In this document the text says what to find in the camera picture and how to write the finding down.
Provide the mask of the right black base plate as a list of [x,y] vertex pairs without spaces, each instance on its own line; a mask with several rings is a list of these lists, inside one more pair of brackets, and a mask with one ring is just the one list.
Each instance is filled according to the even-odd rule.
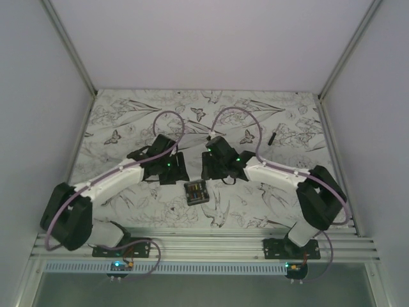
[[263,239],[265,259],[270,260],[319,260],[321,258],[318,241],[311,239],[303,247],[292,243],[287,237],[283,239]]

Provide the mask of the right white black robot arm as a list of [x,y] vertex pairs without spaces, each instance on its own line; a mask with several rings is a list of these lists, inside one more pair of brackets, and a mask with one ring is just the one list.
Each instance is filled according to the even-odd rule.
[[328,230],[340,211],[350,218],[346,195],[323,166],[303,169],[264,161],[257,152],[238,153],[222,136],[208,138],[202,158],[204,180],[231,177],[297,194],[302,219],[295,222],[284,240],[283,250],[289,258],[304,254],[307,243]]

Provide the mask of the aluminium rail front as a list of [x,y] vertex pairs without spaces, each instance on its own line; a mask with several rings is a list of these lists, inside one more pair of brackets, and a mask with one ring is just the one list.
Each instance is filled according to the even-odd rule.
[[[263,262],[263,239],[282,238],[288,232],[280,228],[131,228],[135,237],[153,239],[164,260]],[[374,240],[358,236],[354,227],[326,231],[335,263],[380,262]]]

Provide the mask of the floral printed mat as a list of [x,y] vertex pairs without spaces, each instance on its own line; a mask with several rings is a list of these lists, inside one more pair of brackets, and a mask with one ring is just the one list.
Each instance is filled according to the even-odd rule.
[[[332,169],[311,93],[101,90],[70,181],[99,176],[130,152],[152,144],[157,134],[180,140],[187,173],[196,180],[210,129],[238,152],[259,148],[273,162]],[[273,132],[277,135],[268,146]],[[207,185],[210,201],[190,206],[182,182],[142,182],[97,207],[95,217],[125,227],[200,229],[289,227],[302,217],[294,192],[230,178]]]

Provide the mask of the left green circuit board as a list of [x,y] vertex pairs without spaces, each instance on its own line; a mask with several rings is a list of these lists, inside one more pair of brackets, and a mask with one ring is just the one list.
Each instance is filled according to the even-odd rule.
[[107,275],[111,279],[114,279],[114,278],[123,279],[127,277],[132,271],[133,271],[133,263],[117,260],[117,261],[113,261],[110,264]]

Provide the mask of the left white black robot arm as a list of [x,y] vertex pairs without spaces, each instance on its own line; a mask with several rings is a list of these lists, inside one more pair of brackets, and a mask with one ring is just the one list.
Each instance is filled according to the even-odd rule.
[[74,251],[88,243],[108,249],[114,256],[125,256],[131,242],[124,227],[115,221],[97,220],[94,210],[130,186],[178,168],[178,144],[178,140],[160,134],[152,145],[128,154],[95,178],[76,185],[58,184],[40,221],[46,250]]

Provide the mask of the green circuit board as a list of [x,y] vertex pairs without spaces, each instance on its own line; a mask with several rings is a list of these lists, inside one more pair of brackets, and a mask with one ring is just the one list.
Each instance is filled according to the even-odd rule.
[[308,265],[303,263],[286,263],[285,277],[293,280],[303,280],[308,274]]
[[133,263],[117,260],[117,261],[113,261],[110,264],[107,275],[111,279],[114,279],[114,278],[123,279],[127,277],[132,271],[133,271]]

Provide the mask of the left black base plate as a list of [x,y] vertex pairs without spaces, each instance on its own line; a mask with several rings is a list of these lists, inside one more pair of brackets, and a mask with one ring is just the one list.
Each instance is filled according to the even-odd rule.
[[94,258],[148,258],[150,249],[150,238],[131,237],[121,240],[114,248],[95,246],[91,255]]

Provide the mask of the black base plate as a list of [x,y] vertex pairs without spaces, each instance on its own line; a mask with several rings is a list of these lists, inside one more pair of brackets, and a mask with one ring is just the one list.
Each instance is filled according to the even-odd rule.
[[95,246],[91,255],[94,258],[148,258],[150,249],[150,238],[131,237],[121,240],[114,248]]
[[318,241],[311,239],[303,247],[292,243],[287,237],[283,239],[263,239],[265,259],[270,260],[319,260],[321,258]]

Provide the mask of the right green circuit board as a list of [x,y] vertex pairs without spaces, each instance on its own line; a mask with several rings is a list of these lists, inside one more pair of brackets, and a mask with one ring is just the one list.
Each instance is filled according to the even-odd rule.
[[293,280],[303,280],[308,274],[308,265],[303,263],[286,263],[285,277]]

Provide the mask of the black screwdriver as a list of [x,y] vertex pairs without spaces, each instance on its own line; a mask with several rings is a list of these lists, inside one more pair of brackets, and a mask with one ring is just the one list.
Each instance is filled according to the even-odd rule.
[[274,139],[276,137],[277,133],[273,132],[271,138],[268,140],[268,146],[271,146],[272,143],[274,142]]

